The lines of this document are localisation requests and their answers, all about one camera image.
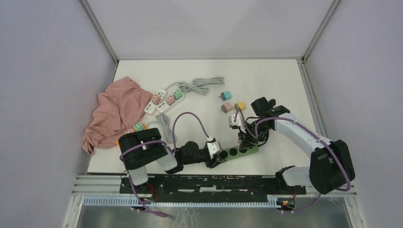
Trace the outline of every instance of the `white wall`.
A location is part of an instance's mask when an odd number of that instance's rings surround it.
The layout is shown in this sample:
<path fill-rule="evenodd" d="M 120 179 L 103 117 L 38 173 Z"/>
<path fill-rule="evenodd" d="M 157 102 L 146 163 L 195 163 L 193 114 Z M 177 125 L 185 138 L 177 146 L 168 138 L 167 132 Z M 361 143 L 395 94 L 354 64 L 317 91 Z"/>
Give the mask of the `white wall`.
<path fill-rule="evenodd" d="M 114 64 L 77 0 L 0 3 L 0 227 L 61 226 Z"/>
<path fill-rule="evenodd" d="M 332 0 L 88 0 L 119 59 L 301 57 Z"/>
<path fill-rule="evenodd" d="M 332 138 L 349 146 L 368 227 L 402 227 L 403 1 L 344 0 L 307 67 Z"/>

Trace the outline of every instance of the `pink cloth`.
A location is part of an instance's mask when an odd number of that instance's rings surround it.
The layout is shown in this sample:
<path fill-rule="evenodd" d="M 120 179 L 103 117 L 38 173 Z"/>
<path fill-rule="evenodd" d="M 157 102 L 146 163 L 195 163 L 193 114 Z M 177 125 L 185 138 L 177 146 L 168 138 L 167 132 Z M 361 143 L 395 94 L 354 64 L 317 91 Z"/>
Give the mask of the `pink cloth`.
<path fill-rule="evenodd" d="M 104 93 L 98 93 L 99 106 L 92 113 L 94 120 L 84 132 L 81 147 L 89 154 L 94 147 L 114 147 L 139 122 L 152 96 L 129 77 L 113 82 Z"/>

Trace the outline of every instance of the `gray floor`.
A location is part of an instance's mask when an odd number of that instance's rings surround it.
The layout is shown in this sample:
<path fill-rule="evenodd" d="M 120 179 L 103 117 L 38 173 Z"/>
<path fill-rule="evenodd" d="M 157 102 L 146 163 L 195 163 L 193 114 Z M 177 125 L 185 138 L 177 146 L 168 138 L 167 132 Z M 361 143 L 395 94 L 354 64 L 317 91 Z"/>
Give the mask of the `gray floor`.
<path fill-rule="evenodd" d="M 297 208 L 312 199 L 297 199 Z M 352 228 L 343 199 L 321 199 L 313 208 L 282 215 L 276 209 L 259 208 L 154 208 L 170 216 L 160 218 L 126 207 L 85 206 L 80 228 Z"/>

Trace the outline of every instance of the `robotic arm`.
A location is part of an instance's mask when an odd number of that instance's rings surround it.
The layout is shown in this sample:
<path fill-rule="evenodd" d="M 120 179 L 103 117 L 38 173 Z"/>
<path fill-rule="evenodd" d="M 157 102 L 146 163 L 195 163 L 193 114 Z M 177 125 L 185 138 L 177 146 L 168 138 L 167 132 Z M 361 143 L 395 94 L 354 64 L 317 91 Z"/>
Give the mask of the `robotic arm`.
<path fill-rule="evenodd" d="M 311 159 L 310 167 L 289 166 L 278 171 L 276 178 L 281 185 L 313 186 L 318 192 L 327 194 L 346 184 L 343 171 L 350 181 L 355 178 L 346 143 L 342 140 L 331 141 L 311 131 L 288 109 L 275 105 L 274 99 L 267 101 L 264 97 L 254 101 L 251 106 L 258 119 L 252 123 L 244 120 L 242 112 L 241 116 L 237 116 L 237 113 L 229 117 L 230 127 L 240 131 L 240 150 L 258 145 L 265 138 L 261 135 L 268 135 L 270 130 L 275 130 L 298 145 Z M 197 143 L 187 142 L 172 153 L 165 142 L 161 141 L 157 128 L 126 134 L 119 139 L 119 145 L 121 159 L 133 177 L 134 185 L 147 182 L 145 165 L 153 161 L 157 161 L 168 174 L 182 171 L 187 164 L 204 162 L 208 168 L 214 168 L 226 161 L 219 156 L 222 149 L 214 138 L 208 138 L 201 149 Z"/>

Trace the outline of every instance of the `white table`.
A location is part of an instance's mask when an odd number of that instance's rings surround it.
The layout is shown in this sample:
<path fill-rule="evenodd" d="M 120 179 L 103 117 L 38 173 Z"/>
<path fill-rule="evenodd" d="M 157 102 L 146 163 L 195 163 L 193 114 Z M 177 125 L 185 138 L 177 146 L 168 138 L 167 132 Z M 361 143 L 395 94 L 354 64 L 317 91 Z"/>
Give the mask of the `white table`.
<path fill-rule="evenodd" d="M 255 116 L 250 103 L 265 96 L 268 100 L 275 98 L 277 105 L 288 108 L 309 128 L 315 129 L 309 109 L 302 78 L 297 61 L 254 59 L 254 60 L 123 60 L 119 62 L 115 81 L 125 76 L 131 77 L 140 86 L 155 93 L 177 81 L 191 83 L 195 78 L 223 76 L 225 84 L 208 85 L 210 93 L 203 96 L 197 92 L 188 92 L 186 98 L 167 113 L 171 127 L 175 118 L 182 112 L 193 112 L 203 122 L 208 134 L 215 137 L 227 149 L 236 145 L 238 130 L 228 126 L 228 116 L 220 111 L 224 104 L 218 97 L 221 92 L 230 91 L 234 105 L 243 101 L 246 105 L 245 118 Z M 143 122 L 155 120 L 144 116 Z M 203 147 L 206 138 L 197 120 L 191 115 L 182 116 L 175 127 L 178 137 L 177 146 L 187 141 L 194 141 Z M 88 167 L 90 173 L 122 173 L 125 170 L 119 160 L 119 147 L 111 149 L 95 148 Z M 259 148 L 259 152 L 220 164 L 214 169 L 206 168 L 204 163 L 186 165 L 181 174 L 246 174 L 272 175 L 289 165 L 309 166 L 309 158 L 287 137 L 270 131 L 269 141 Z M 161 166 L 152 162 L 146 166 L 148 173 L 165 173 Z"/>

